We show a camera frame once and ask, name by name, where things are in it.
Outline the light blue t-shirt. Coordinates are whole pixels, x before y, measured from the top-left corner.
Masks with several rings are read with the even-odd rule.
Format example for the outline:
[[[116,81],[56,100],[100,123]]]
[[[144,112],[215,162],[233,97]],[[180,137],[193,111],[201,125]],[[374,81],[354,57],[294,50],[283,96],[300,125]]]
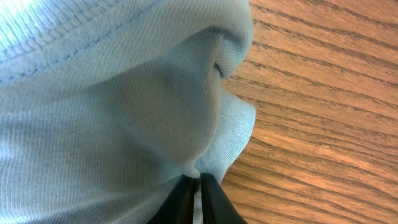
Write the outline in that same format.
[[[182,175],[221,181],[252,35],[242,0],[3,0],[1,222],[146,223]]]

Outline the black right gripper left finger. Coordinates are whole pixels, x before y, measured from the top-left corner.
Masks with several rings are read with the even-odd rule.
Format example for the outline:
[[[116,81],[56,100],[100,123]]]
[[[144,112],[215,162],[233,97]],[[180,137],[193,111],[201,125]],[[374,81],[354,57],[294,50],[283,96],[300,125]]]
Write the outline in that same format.
[[[182,175],[147,224],[192,224],[199,180]]]

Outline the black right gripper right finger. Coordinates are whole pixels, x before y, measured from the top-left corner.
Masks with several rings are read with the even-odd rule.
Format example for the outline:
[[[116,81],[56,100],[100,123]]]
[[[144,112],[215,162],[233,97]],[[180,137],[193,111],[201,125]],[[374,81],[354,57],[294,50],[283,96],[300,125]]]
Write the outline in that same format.
[[[247,224],[211,174],[201,174],[201,204],[204,224]]]

